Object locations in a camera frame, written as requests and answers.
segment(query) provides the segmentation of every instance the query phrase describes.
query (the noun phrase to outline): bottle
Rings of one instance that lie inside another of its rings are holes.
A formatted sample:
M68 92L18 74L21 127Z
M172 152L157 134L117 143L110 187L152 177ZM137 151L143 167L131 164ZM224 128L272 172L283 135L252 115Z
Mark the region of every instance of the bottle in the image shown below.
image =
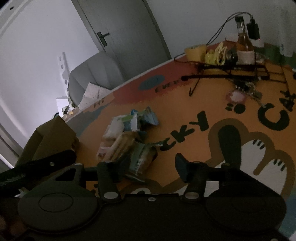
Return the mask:
M255 64L254 47L247 35L244 17L237 16L235 17L235 21L239 32L239 38L237 40L238 64Z

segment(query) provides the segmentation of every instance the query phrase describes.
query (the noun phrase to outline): gray door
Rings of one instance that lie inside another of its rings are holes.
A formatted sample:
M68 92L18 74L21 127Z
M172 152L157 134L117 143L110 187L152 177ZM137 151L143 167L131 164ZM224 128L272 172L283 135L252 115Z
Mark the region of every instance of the gray door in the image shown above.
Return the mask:
M169 59L143 0L78 0L126 80Z

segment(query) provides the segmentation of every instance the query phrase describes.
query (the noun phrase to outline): tabletop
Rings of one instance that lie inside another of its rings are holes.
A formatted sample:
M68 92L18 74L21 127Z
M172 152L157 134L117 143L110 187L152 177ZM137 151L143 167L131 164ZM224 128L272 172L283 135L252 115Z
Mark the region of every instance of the tabletop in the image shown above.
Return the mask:
M226 79L201 79L190 97L189 88L197 80L183 82L181 76L196 74L195 67L173 60L159 65L67 122L80 140L77 161L85 167L95 166L102 136L111 119L149 106L160 124L148 131L146 142L164 141L166 148L158 150L157 158L146 172L146 185L123 180L118 188L122 193L182 194L186 184L175 169L175 155L181 153L189 161L219 167L224 162L219 131L234 126L241 139L240 169L286 200L287 214L280 232L290 237L296 231L296 110L288 111L280 98L285 97L281 91L296 93L296 80L289 68L269 62L266 67L272 72L271 79L277 81L260 80L256 84L266 104L263 108L251 98L244 104L229 103L226 96L234 90L234 85ZM218 189L217 183L208 183L205 196ZM94 182L89 182L87 188L93 190L93 185Z

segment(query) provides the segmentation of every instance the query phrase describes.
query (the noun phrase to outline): black door handle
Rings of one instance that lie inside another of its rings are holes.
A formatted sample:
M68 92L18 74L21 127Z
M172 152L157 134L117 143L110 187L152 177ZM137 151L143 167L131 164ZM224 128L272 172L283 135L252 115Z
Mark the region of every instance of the black door handle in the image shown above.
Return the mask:
M106 47L108 44L106 42L106 40L104 39L106 36L110 35L109 33L106 33L104 35L102 35L101 32L98 32L97 35L99 36L99 39L101 40L102 44L104 47Z

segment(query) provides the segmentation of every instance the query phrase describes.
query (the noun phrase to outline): chair backrest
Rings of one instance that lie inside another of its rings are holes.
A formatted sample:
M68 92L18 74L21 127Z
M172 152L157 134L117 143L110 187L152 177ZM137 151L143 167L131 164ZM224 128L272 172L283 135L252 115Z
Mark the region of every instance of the chair backrest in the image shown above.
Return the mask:
M76 67L69 76L69 95L79 105L89 83L112 90L124 83L117 63L104 51Z

